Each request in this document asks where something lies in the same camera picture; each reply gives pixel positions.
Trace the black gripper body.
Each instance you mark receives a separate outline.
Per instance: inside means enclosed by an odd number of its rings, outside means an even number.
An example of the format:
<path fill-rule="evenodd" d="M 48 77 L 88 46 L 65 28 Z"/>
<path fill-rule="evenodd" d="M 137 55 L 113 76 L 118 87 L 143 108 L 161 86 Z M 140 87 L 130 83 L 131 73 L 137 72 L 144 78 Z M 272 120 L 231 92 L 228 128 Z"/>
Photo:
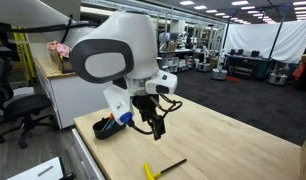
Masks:
<path fill-rule="evenodd" d="M 159 102 L 157 95 L 134 96 L 132 104 L 138 109 L 142 121 L 157 121 L 159 115 L 156 112 L 156 106 Z"/>

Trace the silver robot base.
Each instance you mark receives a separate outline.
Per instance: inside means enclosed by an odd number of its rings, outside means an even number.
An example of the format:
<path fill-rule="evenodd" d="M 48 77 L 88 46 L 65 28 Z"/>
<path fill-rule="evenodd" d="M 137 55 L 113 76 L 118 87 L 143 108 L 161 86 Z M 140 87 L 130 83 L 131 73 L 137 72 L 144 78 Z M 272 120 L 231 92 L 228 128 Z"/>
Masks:
<path fill-rule="evenodd" d="M 212 70 L 211 78 L 213 80 L 225 81 L 226 77 L 227 77 L 227 71 L 225 69 L 215 68 L 215 69 Z"/>

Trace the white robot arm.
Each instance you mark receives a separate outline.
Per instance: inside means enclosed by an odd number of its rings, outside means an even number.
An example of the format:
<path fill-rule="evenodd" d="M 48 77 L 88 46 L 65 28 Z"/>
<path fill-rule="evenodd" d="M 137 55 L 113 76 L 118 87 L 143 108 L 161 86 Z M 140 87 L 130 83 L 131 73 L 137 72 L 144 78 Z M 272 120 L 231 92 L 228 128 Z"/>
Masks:
<path fill-rule="evenodd" d="M 158 68 L 156 36 L 150 17 L 141 12 L 116 11 L 103 24 L 77 22 L 40 0 L 0 0 L 0 23 L 62 40 L 82 79 L 102 84 L 123 77 L 127 88 L 112 85 L 104 97 L 119 125 L 130 123 L 132 108 L 141 112 L 169 89 Z"/>

